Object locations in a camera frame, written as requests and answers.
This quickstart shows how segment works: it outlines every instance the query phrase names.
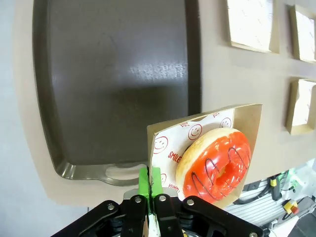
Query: dark metal tray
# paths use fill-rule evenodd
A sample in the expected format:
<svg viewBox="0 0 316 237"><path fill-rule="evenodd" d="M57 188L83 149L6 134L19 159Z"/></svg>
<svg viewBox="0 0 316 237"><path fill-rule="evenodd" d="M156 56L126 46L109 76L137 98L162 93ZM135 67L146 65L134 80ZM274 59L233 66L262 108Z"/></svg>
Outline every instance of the dark metal tray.
<svg viewBox="0 0 316 237"><path fill-rule="evenodd" d="M39 108L56 172L113 185L147 164L146 126L200 112L196 0L35 0Z"/></svg>

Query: glazed donut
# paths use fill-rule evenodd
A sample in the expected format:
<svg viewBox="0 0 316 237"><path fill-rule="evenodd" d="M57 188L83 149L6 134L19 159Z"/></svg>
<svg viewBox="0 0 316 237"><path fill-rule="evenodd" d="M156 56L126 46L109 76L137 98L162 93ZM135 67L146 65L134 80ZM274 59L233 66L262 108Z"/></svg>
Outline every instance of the glazed donut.
<svg viewBox="0 0 316 237"><path fill-rule="evenodd" d="M213 203L226 197L243 179L250 165L246 136L233 128L217 128L198 138L183 154L176 171L185 197Z"/></svg>

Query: beige wall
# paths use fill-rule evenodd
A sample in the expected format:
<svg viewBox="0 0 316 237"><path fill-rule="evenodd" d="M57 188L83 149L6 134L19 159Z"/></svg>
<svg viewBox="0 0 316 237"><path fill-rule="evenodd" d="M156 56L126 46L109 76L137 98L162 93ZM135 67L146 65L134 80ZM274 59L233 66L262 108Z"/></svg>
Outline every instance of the beige wall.
<svg viewBox="0 0 316 237"><path fill-rule="evenodd" d="M316 1L299 3L316 12ZM261 124L246 182L266 178L316 157L316 133L290 136L284 122L291 76L316 79L316 65L294 60L286 6L279 1L280 54L232 48L227 43L224 0L200 0L202 38L202 109L263 103ZM49 197L59 203L94 206L120 202L121 188L100 181L70 181L53 169L37 107L32 61L32 1L19 0L14 28L14 77L19 110L34 164Z"/></svg>

